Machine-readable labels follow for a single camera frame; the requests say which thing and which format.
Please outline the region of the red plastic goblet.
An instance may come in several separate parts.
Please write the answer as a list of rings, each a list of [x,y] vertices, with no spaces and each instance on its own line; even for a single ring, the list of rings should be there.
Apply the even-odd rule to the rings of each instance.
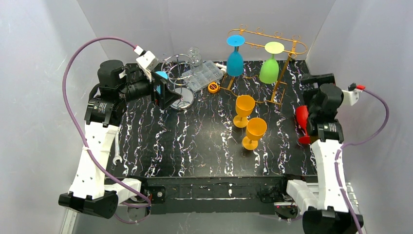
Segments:
[[[307,132],[307,118],[308,118],[308,109],[306,105],[299,106],[296,109],[296,120],[299,126],[304,130],[305,136],[299,138],[299,143],[301,144],[311,144],[311,138]]]

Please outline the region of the blue plastic goblet back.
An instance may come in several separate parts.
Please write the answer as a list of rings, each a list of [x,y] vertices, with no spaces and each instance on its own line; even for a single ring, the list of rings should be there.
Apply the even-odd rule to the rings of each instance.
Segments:
[[[227,74],[238,77],[244,72],[244,60],[239,53],[239,47],[245,43],[245,39],[240,35],[232,35],[227,38],[226,42],[233,47],[233,52],[229,55],[226,63]]]

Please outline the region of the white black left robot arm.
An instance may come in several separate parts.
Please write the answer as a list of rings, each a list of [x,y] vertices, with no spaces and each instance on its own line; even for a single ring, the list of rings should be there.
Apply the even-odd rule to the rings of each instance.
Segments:
[[[113,178],[112,185],[105,184],[109,176],[106,166],[127,103],[150,97],[160,109],[166,109],[182,95],[170,90],[158,72],[128,69],[120,60],[101,63],[97,76],[99,82],[90,92],[85,127],[81,129],[84,146],[78,169],[58,204],[79,213],[111,218],[118,205],[137,196],[141,188],[140,180],[131,178]]]

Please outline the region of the blue plastic goblet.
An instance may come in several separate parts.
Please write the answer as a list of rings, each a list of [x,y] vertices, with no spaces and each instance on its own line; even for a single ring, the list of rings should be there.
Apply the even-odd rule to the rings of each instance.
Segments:
[[[168,75],[167,75],[167,73],[164,72],[164,71],[157,71],[156,74],[160,75],[162,78],[164,78],[164,79],[166,79],[166,80],[168,80],[168,78],[169,78]],[[157,86],[156,91],[157,91],[159,94],[161,93],[161,87],[160,87],[160,85]]]
[[[233,52],[229,55],[226,63],[227,74],[238,77],[244,72],[244,60],[239,53],[239,47],[245,43],[245,39],[240,35],[232,35],[227,38],[226,42],[233,47]]]

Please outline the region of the chrome spiral glass rack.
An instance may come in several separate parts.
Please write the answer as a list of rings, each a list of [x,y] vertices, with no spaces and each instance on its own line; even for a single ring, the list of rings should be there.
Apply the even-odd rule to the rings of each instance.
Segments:
[[[186,82],[194,75],[194,61],[186,54],[176,54],[164,59],[161,71],[168,75],[168,81],[173,84],[173,91],[181,97],[170,106],[176,111],[185,111],[194,103],[194,93],[187,88]]]

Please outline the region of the clear glass wine glass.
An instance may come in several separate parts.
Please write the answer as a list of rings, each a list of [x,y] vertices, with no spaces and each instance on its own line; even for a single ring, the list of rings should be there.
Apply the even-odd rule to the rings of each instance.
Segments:
[[[188,49],[188,56],[192,60],[194,73],[198,73],[203,69],[203,60],[198,47],[190,47]]]

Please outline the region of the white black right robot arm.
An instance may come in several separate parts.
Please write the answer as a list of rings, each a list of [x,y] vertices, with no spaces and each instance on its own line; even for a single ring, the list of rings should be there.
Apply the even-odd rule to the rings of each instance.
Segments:
[[[344,135],[336,115],[342,104],[356,104],[365,86],[352,83],[342,90],[333,74],[306,74],[300,82],[313,85],[303,91],[304,106],[297,109],[296,118],[306,127],[303,141],[315,155],[319,191],[315,196],[304,180],[289,179],[286,193],[298,207],[306,234],[360,233],[364,221],[355,213],[345,188]]]

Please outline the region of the green plastic goblet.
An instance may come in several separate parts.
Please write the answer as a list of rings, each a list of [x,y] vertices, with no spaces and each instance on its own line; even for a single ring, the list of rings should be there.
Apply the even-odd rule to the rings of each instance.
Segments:
[[[271,54],[271,58],[266,60],[260,70],[259,79],[262,83],[271,84],[278,80],[279,64],[275,59],[276,54],[280,54],[284,51],[284,45],[280,42],[272,41],[268,42],[264,49]]]

